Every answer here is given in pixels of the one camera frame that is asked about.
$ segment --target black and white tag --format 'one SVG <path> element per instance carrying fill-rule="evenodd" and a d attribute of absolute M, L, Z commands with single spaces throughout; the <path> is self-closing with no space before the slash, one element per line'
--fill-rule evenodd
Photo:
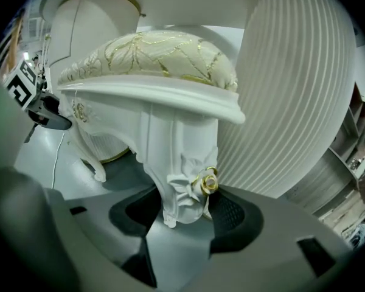
<path fill-rule="evenodd" d="M 8 84 L 7 90 L 10 97 L 15 99 L 21 107 L 23 107 L 31 98 L 32 93 L 16 75 Z"/>
<path fill-rule="evenodd" d="M 36 85 L 37 75 L 35 75 L 34 71 L 30 68 L 26 61 L 22 62 L 20 70 L 33 85 Z"/>

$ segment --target ribbed white surface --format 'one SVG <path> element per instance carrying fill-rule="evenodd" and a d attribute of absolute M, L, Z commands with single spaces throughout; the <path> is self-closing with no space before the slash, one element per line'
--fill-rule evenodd
<path fill-rule="evenodd" d="M 83 129 L 79 130 L 85 143 L 99 161 L 111 159 L 128 148 L 126 144 L 112 135 L 92 136 Z"/>
<path fill-rule="evenodd" d="M 308 213 L 314 213 L 353 179 L 350 170 L 328 149 L 306 176 L 285 193 L 285 197 Z"/>
<path fill-rule="evenodd" d="M 337 0 L 251 0 L 237 62 L 243 125 L 220 122 L 220 182 L 277 198 L 317 163 L 354 85 L 355 37 Z"/>

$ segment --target cream upholstered cushion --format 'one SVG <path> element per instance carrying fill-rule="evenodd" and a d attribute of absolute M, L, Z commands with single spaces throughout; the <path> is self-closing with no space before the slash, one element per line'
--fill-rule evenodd
<path fill-rule="evenodd" d="M 112 40 L 65 69 L 58 84 L 103 75 L 173 77 L 237 90 L 228 58 L 212 43 L 184 32 L 155 30 Z"/>

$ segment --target black rectangular slot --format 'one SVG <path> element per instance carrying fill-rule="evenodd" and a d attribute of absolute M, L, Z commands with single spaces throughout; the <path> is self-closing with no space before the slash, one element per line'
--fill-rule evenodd
<path fill-rule="evenodd" d="M 334 259 L 326 252 L 317 239 L 303 239 L 299 240 L 297 244 L 301 248 L 304 257 L 311 265 L 316 277 L 323 275 L 334 266 Z"/>
<path fill-rule="evenodd" d="M 71 209 L 71 214 L 76 215 L 76 214 L 80 214 L 80 213 L 85 212 L 85 211 L 86 211 L 86 209 L 84 207 L 73 207 Z"/>

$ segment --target white curved panel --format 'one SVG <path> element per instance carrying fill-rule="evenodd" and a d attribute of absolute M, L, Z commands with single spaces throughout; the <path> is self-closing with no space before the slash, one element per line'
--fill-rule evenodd
<path fill-rule="evenodd" d="M 53 46 L 49 47 L 50 65 L 71 56 L 73 26 L 80 1 L 69 0 L 55 14 L 50 33 L 53 36 Z"/>
<path fill-rule="evenodd" d="M 279 197 L 317 163 L 350 103 L 352 22 L 337 0 L 250 0 L 237 62 L 244 125 L 220 122 L 220 182 Z"/>
<path fill-rule="evenodd" d="M 130 1 L 81 0 L 73 26 L 71 58 L 79 60 L 103 43 L 135 32 L 138 19 L 139 12 Z"/>

